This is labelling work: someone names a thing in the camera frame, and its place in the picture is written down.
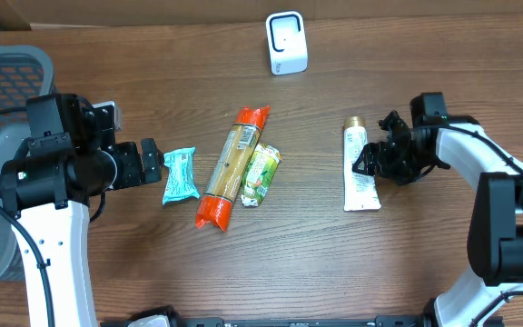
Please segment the white cream tube gold cap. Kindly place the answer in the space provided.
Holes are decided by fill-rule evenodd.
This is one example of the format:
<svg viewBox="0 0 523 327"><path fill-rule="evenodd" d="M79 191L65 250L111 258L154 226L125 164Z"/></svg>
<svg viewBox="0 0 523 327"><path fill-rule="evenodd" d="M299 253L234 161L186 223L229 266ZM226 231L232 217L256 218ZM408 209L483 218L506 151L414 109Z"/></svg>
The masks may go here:
<svg viewBox="0 0 523 327"><path fill-rule="evenodd" d="M365 172L364 146L368 143L365 120L347 117L343 125L343 182L345 212L378 211L381 208L375 179Z"/></svg>

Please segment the teal snack packet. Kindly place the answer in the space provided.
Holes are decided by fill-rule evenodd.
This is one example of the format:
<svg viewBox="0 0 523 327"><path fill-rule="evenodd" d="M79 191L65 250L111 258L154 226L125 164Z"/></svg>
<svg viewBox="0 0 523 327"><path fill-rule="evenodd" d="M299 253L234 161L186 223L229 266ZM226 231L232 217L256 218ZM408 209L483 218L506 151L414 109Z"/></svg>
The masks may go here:
<svg viewBox="0 0 523 327"><path fill-rule="evenodd" d="M163 155L164 166L168 169L163 205L184 201L191 197L200 198L193 175L194 153L194 147L186 147Z"/></svg>

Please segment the orange spaghetti packet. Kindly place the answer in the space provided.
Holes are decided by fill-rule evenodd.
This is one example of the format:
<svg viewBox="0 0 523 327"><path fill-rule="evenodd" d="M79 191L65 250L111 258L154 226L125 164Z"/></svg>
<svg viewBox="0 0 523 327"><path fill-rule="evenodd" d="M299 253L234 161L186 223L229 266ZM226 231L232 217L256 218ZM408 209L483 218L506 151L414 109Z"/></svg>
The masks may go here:
<svg viewBox="0 0 523 327"><path fill-rule="evenodd" d="M195 221L198 229L211 223L227 231L244 170L259 142L270 111L271 107L267 105L261 108L244 106L238 112L200 200Z"/></svg>

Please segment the green juice carton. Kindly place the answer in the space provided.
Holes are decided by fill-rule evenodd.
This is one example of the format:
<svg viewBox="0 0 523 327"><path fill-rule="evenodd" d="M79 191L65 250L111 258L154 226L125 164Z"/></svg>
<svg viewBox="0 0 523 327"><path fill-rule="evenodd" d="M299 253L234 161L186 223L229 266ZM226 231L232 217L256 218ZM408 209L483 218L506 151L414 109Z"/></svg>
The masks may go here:
<svg viewBox="0 0 523 327"><path fill-rule="evenodd" d="M245 207L258 207L270 189L281 162L280 151L268 144L257 144L242 178L241 200Z"/></svg>

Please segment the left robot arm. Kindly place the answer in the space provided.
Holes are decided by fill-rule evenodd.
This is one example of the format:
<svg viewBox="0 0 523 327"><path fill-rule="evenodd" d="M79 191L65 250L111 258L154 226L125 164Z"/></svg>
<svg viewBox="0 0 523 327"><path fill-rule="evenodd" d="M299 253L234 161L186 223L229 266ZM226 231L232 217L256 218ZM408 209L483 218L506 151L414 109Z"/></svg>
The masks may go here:
<svg viewBox="0 0 523 327"><path fill-rule="evenodd" d="M115 141L120 125L112 102L49 94L27 100L25 108L28 153L2 166L0 198L15 224L30 323L95 326L90 200L161 181L163 154L152 138Z"/></svg>

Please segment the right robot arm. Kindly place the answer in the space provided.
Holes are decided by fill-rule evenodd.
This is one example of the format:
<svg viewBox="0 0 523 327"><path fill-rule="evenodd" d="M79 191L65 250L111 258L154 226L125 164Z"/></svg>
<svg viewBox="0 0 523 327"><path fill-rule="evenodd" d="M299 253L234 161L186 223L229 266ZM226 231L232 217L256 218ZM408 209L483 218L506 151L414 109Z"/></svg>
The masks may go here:
<svg viewBox="0 0 523 327"><path fill-rule="evenodd" d="M453 169L475 191L467 238L469 267L419 315L379 316L378 326L500 326L494 312L523 296L523 162L469 115L451 115L441 92L410 101L412 123L395 111L380 120L386 139L360 147L355 174L406 185Z"/></svg>

